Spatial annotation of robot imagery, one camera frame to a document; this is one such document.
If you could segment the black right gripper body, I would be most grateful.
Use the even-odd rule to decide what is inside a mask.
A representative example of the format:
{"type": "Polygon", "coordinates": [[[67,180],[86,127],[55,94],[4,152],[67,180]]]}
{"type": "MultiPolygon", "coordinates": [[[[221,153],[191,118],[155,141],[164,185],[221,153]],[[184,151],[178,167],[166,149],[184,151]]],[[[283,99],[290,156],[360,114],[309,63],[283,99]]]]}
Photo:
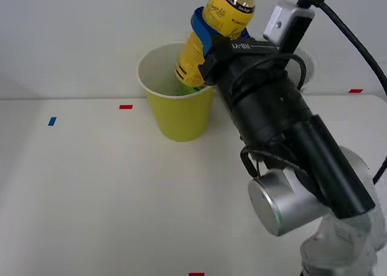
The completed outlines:
{"type": "Polygon", "coordinates": [[[287,62],[268,41],[219,38],[210,52],[210,83],[232,104],[248,89],[283,78],[287,62]]]}

